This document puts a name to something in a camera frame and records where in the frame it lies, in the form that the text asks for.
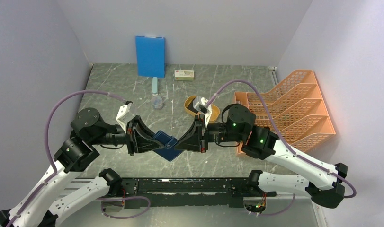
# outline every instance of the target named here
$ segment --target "blue cloth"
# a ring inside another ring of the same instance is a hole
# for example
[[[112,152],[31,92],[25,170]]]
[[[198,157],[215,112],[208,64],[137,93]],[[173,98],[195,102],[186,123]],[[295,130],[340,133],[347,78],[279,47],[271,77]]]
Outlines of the blue cloth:
[[[165,132],[163,131],[158,131],[153,136],[153,138],[165,145],[165,148],[154,150],[154,152],[168,161],[174,160],[176,157],[178,157],[178,155],[183,152],[183,150],[174,149],[174,146],[175,144],[177,144],[178,140],[173,136],[165,134]]]

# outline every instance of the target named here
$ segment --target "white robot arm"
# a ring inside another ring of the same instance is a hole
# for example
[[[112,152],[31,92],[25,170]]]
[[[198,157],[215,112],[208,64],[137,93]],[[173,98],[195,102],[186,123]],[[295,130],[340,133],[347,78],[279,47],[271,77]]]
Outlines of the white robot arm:
[[[134,106],[128,103],[118,112],[116,119],[119,125],[109,125],[94,108],[80,111],[71,123],[71,138],[55,154],[57,173],[51,177],[50,174],[54,171],[50,167],[21,203],[10,210],[1,211],[1,225],[59,226],[68,216],[89,202],[103,196],[118,196],[122,190],[122,179],[108,169],[77,191],[57,199],[64,188],[99,156],[92,145],[101,144],[123,144],[127,146],[128,153],[134,155],[172,147],[205,153],[208,143],[240,141],[242,151],[248,156],[279,164],[299,174],[275,175],[253,170],[247,186],[251,196],[263,196],[274,191],[289,192],[310,197],[317,204],[329,208],[338,206],[344,198],[345,188],[337,176],[346,177],[345,165],[321,162],[295,148],[292,148],[292,153],[276,134],[254,125],[256,117],[241,105],[230,108],[226,123],[206,123],[207,118],[203,115],[196,116],[190,129],[179,140],[175,140],[177,142],[174,144],[171,144],[174,140],[166,143],[157,139],[140,116],[134,113]],[[304,161],[302,157],[323,169]]]

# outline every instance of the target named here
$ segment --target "marble surface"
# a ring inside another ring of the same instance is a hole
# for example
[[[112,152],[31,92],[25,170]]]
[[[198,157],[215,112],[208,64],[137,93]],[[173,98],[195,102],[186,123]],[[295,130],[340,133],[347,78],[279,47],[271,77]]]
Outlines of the marble surface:
[[[194,70],[194,81],[175,81],[174,70]],[[267,92],[272,81],[267,67],[231,65],[167,65],[165,78],[159,79],[159,95],[164,100],[161,110],[153,110],[151,104],[152,78],[137,75],[135,64],[95,64],[86,89],[116,93],[133,101],[145,124],[152,130],[163,130],[180,138],[190,127],[193,117],[184,110],[184,102],[191,95],[211,97],[224,83],[232,79],[244,79],[253,83],[260,92]],[[229,85],[215,100],[220,110],[232,103],[235,91],[251,91],[245,84]],[[105,122],[115,124],[121,105],[107,96],[84,95],[79,110],[94,107]],[[135,154],[127,149],[107,150],[96,146],[100,152],[82,177],[94,178],[104,168],[112,168],[122,177],[247,177],[251,170],[259,169],[277,174],[293,174],[282,166],[236,156],[236,148],[221,148],[209,144],[205,154],[183,152],[172,162],[154,152]]]

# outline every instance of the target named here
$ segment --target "white enclosure wall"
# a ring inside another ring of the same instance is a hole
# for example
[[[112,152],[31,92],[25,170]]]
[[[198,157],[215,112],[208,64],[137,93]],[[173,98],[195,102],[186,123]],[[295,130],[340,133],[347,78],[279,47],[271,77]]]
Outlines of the white enclosure wall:
[[[136,63],[135,35],[166,62],[276,66],[312,0],[58,0],[90,62]]]
[[[325,209],[330,227],[384,227],[384,0],[314,0],[277,75],[295,69],[315,71],[337,130],[311,154],[348,165],[358,191]]]
[[[55,0],[0,0],[0,210],[16,206],[48,167],[44,125],[53,105],[86,85],[90,67]],[[51,124],[55,151],[80,97]]]

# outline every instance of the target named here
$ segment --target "purple cable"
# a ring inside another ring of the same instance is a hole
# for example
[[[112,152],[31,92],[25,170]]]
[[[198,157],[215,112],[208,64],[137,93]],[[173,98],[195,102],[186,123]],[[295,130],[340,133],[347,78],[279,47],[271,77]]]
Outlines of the purple cable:
[[[273,117],[271,117],[270,111],[268,110],[267,105],[266,105],[266,103],[264,102],[263,97],[260,95],[260,92],[256,89],[256,87],[255,87],[253,84],[249,83],[248,81],[245,81],[245,80],[242,80],[242,79],[234,79],[234,80],[231,80],[231,81],[227,82],[227,83],[224,84],[220,89],[218,89],[218,91],[217,91],[216,93],[214,93],[214,95],[210,98],[210,100],[206,103],[205,106],[208,107],[208,106],[215,100],[215,98],[217,98],[217,96],[224,90],[224,88],[226,88],[228,85],[230,85],[230,84],[232,84],[232,83],[236,83],[236,82],[240,82],[240,83],[247,84],[247,85],[249,85],[249,87],[251,87],[251,88],[254,90],[254,92],[256,93],[257,97],[259,97],[259,99],[260,99],[260,101],[261,101],[261,104],[263,105],[264,110],[266,111],[267,116],[268,116],[268,118],[270,119],[271,124],[273,125],[274,130],[276,131],[278,137],[279,137],[280,140],[283,142],[283,144],[286,146],[286,148],[288,148],[288,150],[289,150],[292,154],[296,155],[296,152],[291,148],[291,146],[287,143],[287,141],[284,139],[284,137],[283,137],[283,136],[281,135],[281,133],[279,132],[279,130],[278,130],[277,126],[276,126],[276,123],[274,122]],[[324,168],[324,167],[322,167],[321,165],[316,164],[316,163],[314,163],[314,162],[308,160],[307,158],[305,158],[305,157],[303,157],[303,156],[301,156],[301,155],[296,155],[296,156],[297,156],[298,158],[300,158],[301,160],[303,160],[304,162],[309,163],[310,165],[315,166],[315,167],[317,167],[317,168],[319,168],[319,169],[325,171],[327,174],[331,174],[331,175],[337,177],[337,178],[338,178],[339,180],[341,180],[342,182],[346,183],[346,184],[352,189],[352,194],[351,194],[351,195],[345,195],[344,198],[353,198],[353,197],[356,196],[356,193],[357,193],[357,192],[356,192],[355,187],[354,187],[349,181],[347,181],[345,178],[343,178],[342,176],[340,176],[340,175],[338,175],[338,174],[336,174],[336,173],[330,173],[329,169]]]
[[[117,99],[123,103],[125,103],[126,101],[121,97],[121,96],[118,96],[116,94],[113,94],[113,93],[109,93],[109,92],[106,92],[106,91],[97,91],[97,90],[83,90],[83,91],[77,91],[77,92],[73,92],[72,94],[69,94],[67,96],[65,96],[63,99],[61,99],[57,104],[55,104],[55,106],[52,108],[50,114],[48,115],[48,119],[47,119],[47,123],[45,124],[45,128],[44,128],[44,147],[45,147],[45,152],[47,154],[47,158],[48,158],[48,161],[50,162],[50,165],[52,166],[54,172],[49,176],[47,177],[44,182],[47,183],[49,182],[53,177],[55,177],[58,173],[58,170],[55,166],[55,163],[54,163],[54,160],[53,160],[53,157],[51,155],[51,151],[50,151],[50,147],[49,147],[49,143],[48,143],[48,131],[49,131],[49,128],[50,128],[50,123],[51,123],[51,120],[52,120],[52,117],[56,111],[56,109],[58,109],[58,107],[64,103],[66,100],[74,97],[74,96],[77,96],[77,95],[82,95],[82,94],[87,94],[87,93],[93,93],[93,94],[101,94],[101,95],[106,95],[106,96],[109,96],[109,97],[112,97],[114,99]],[[31,203],[31,201],[33,201],[33,199],[38,195],[38,193],[40,192],[40,190],[42,189],[42,187],[44,186],[45,184],[42,183],[40,185],[38,185],[36,187],[36,189],[29,195],[29,197],[26,199],[26,201],[23,203],[23,205],[20,207],[20,209],[18,210],[18,212],[16,213],[16,215],[20,215],[24,209],[29,205],[29,203]],[[6,226],[10,226],[13,224],[13,222],[15,222],[15,220],[17,219],[17,216],[14,216],[10,221],[9,223],[6,225]]]
[[[125,201],[125,200],[136,200],[136,199],[142,199],[142,200],[146,200],[149,204],[147,205],[146,209],[144,209],[142,212],[138,213],[138,214],[135,214],[135,215],[132,215],[132,216],[128,216],[128,217],[116,217],[116,216],[111,216],[111,215],[108,215],[106,212],[104,212],[104,208],[103,208],[103,203],[101,202],[101,213],[108,217],[108,218],[113,218],[113,219],[130,219],[130,218],[135,218],[137,216],[140,216],[144,213],[146,213],[150,206],[151,206],[151,202],[149,200],[149,198],[147,197],[144,197],[144,196],[132,196],[132,197],[127,197],[127,198],[98,198],[99,200],[102,200],[102,201]]]

